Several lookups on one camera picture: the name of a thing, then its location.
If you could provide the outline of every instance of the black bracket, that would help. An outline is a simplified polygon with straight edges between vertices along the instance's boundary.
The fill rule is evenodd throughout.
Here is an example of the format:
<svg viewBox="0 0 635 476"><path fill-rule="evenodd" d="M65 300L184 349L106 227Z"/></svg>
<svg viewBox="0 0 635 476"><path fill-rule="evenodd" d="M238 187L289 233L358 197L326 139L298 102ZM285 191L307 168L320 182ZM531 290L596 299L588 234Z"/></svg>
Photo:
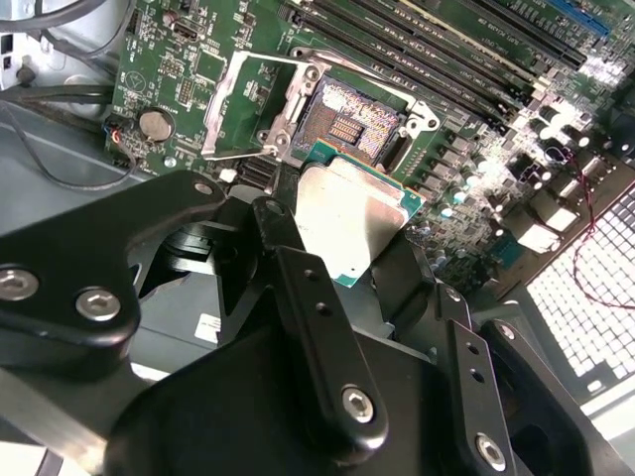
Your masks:
<svg viewBox="0 0 635 476"><path fill-rule="evenodd" d="M214 182L178 172L3 237L0 365L74 378L112 370L139 325L139 268L162 238L212 218L224 200ZM130 262L139 249L146 261Z"/></svg>

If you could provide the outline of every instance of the red wire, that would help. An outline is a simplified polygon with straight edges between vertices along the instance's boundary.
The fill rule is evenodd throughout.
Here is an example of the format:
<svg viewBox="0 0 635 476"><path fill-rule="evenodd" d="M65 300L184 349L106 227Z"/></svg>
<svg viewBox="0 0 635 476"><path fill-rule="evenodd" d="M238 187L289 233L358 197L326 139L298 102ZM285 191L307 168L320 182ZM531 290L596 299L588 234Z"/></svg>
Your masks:
<svg viewBox="0 0 635 476"><path fill-rule="evenodd" d="M575 252L573 253L573 280L575 281L575 285L579 288L580 291L582 291L582 293L584 294L584 297L587 298L588 300L596 302L605 307L635 310L635 305L619 304L616 302L607 302L605 300L600 299L599 297L594 296L593 294L591 294L590 292L586 290L586 288L584 287L584 285L582 284L579 278L580 270L579 270L578 261L579 261L582 249L588 244L590 239L593 237L593 235L597 231L597 221L595 217L595 211L593 210L593 192L591 191L591 186L590 186L590 183L588 182L588 179L582 172L582 169L579 166L579 163L577 162L577 159L575 158L575 155L572 153L572 151L569 149L566 149L565 154L563 154L562 151L558 151L558 152L561 153L567 159L567 162L573 164L573 166L577 170L577 179L580 182L580 185L582 186L582 190L584 192L584 202L586 203L586 207L588 208L588 228L586 229L586 233L584 237L582 238L581 243L579 244L579 246L575 249Z"/></svg>

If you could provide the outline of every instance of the black cable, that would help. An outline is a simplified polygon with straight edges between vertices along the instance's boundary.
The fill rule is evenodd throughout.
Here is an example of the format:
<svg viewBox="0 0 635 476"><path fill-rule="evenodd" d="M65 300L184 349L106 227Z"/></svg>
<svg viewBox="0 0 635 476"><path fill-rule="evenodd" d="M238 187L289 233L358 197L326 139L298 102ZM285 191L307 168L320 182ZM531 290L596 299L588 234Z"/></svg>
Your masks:
<svg viewBox="0 0 635 476"><path fill-rule="evenodd" d="M26 33L60 27L85 17L106 0L77 0L58 10L42 13L24 20L0 20L0 33Z"/></svg>
<svg viewBox="0 0 635 476"><path fill-rule="evenodd" d="M43 3L43 0L36 0L36 15L42 14ZM60 40L56 38L48 29L42 29L41 34L49 41L49 43L51 43L53 48L60 53L64 53L65 55L68 55L72 58L75 58L76 60L80 60L83 62L94 60L95 58L98 58L107 53L112 48L112 46L125 35L126 27L130 23L132 15L134 14L136 3L136 0L128 0L128 5L123 14L123 18L121 19L121 22L119 23L119 26L117 27L114 35L103 46L97 48L96 50L93 50L92 52L85 52L81 48L69 43L66 40Z"/></svg>
<svg viewBox="0 0 635 476"><path fill-rule="evenodd" d="M101 84L66 84L63 86L34 86L23 87L13 86L4 91L0 91L0 100L23 101L23 100L49 100L56 96L101 96L112 102L113 86Z"/></svg>
<svg viewBox="0 0 635 476"><path fill-rule="evenodd" d="M80 191L108 190L110 188L114 188L115 186L122 184L124 181L126 181L130 176L132 176L137 171L138 163L134 155L132 154L132 151L130 151L124 144L119 143L117 147L119 147L121 152L123 152L128 158L128 160L130 161L130 169L128 169L128 171L126 171L126 173L120 178L113 181L109 181L107 183L100 183L97 185L84 185L80 183L72 183L70 181L65 181L60 178L57 178L56 176L51 174L49 169L47 169L47 167L44 165L44 163L42 162L42 159L40 159L40 156L36 152L35 148L31 145L29 138L27 137L24 130L22 129L22 126L20 126L20 123L18 122L16 117L13 115L13 112L11 112L11 108L7 105L7 103L4 101L0 101L0 109L6 112L6 117L9 119L9 122L11 123L11 127L13 127L14 131L18 135L18 138L24 145L25 149L27 150L27 152L29 153L33 161L36 163L38 168L40 168L40 171L42 172L42 174L44 174L44 177L46 177L49 181L53 182L56 185L59 185L63 188L68 188L70 190L80 190Z"/></svg>
<svg viewBox="0 0 635 476"><path fill-rule="evenodd" d="M65 95L65 96L46 96L46 97L25 97L19 100L10 100L8 102L56 102L63 104L112 104L112 97L108 96L78 96L78 95Z"/></svg>

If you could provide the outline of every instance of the motherboard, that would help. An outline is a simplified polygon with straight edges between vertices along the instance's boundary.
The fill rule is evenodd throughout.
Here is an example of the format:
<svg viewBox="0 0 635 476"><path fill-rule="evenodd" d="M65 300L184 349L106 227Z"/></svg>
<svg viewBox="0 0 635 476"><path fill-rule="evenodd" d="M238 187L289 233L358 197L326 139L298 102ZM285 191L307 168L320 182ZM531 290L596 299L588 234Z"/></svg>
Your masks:
<svg viewBox="0 0 635 476"><path fill-rule="evenodd" d="M492 264L559 246L580 201L568 158L595 180L608 152L635 147L608 132L633 13L632 0L140 0L104 127L152 175L269 190L280 164L299 169L303 239L346 286L405 227L469 293Z"/></svg>

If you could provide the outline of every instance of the mounting hole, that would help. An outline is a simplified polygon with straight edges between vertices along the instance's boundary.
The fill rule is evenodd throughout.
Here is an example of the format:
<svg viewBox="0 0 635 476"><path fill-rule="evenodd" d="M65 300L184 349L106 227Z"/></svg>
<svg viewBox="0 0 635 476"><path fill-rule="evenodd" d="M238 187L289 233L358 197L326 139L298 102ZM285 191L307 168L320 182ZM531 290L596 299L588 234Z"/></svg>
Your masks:
<svg viewBox="0 0 635 476"><path fill-rule="evenodd" d="M316 304L316 311L319 315L323 315L324 317L332 315L332 311L330 310L330 307L328 307L323 302L318 302Z"/></svg>
<svg viewBox="0 0 635 476"><path fill-rule="evenodd" d="M474 380L478 382L479 384L485 383L485 377L483 377L481 373L478 372L476 369L470 370L469 373L472 374L472 377L474 378Z"/></svg>
<svg viewBox="0 0 635 476"><path fill-rule="evenodd" d="M280 206L275 200L267 200L267 208L269 208L269 211L273 211L277 215L285 214L285 210L283 210L282 206Z"/></svg>
<svg viewBox="0 0 635 476"><path fill-rule="evenodd" d="M317 281L317 280L319 280L318 273L316 273L314 270L305 270L305 277L309 281Z"/></svg>
<svg viewBox="0 0 635 476"><path fill-rule="evenodd" d="M467 349L474 355L480 354L478 349L474 346L474 344L467 342Z"/></svg>

